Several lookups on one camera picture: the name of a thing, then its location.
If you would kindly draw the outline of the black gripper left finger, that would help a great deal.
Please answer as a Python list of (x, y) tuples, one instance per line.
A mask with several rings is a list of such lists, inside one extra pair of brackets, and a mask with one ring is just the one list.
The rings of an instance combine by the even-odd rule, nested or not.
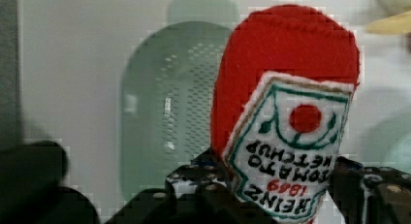
[(246, 224), (225, 178), (207, 150), (171, 172), (162, 188), (140, 192), (106, 224)]

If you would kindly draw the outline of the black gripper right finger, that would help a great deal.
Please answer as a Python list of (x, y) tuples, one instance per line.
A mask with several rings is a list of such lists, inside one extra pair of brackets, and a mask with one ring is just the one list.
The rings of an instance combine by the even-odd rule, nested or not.
[(411, 178), (339, 156), (328, 191), (345, 224), (411, 224)]

